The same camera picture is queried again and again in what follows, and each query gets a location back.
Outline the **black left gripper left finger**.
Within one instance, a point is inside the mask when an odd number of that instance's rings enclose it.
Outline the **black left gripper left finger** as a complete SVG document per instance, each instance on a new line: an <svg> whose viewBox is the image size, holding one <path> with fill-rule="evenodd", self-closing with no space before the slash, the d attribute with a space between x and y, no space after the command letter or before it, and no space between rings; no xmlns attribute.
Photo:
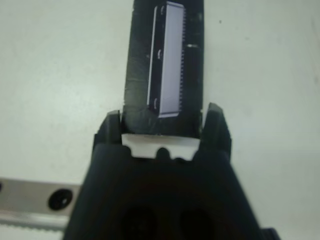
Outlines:
<svg viewBox="0 0 320 240"><path fill-rule="evenodd" d="M91 163L71 213L65 240L155 240L159 221L134 177L146 158L122 144L121 115L108 112L94 136Z"/></svg>

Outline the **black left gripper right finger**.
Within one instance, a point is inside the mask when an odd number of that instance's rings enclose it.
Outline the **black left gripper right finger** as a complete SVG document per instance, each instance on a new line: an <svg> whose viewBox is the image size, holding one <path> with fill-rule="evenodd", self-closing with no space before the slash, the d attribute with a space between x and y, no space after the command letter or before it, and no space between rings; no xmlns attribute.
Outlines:
<svg viewBox="0 0 320 240"><path fill-rule="evenodd" d="M231 166L231 146L223 110L210 103L192 160L167 162L170 218L184 240L279 239L274 228L260 227Z"/></svg>

